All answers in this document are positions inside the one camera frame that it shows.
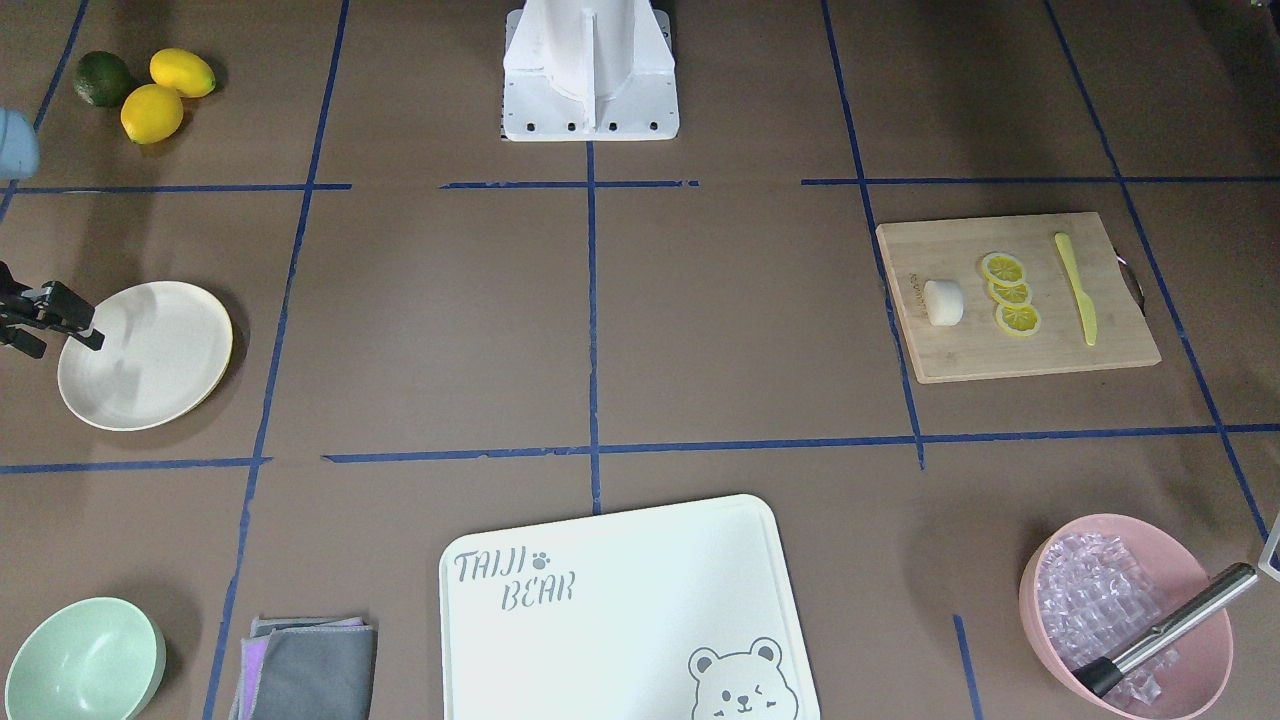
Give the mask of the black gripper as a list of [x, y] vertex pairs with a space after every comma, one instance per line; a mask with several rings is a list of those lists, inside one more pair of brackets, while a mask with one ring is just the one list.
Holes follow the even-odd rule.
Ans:
[[95, 306], [63, 283], [49, 282], [35, 290], [17, 282], [8, 264], [1, 263], [1, 346], [12, 347], [32, 359], [44, 357], [47, 345], [40, 337], [23, 331], [29, 325], [63, 333], [90, 351], [99, 351], [102, 348], [105, 336], [92, 328], [93, 316]]

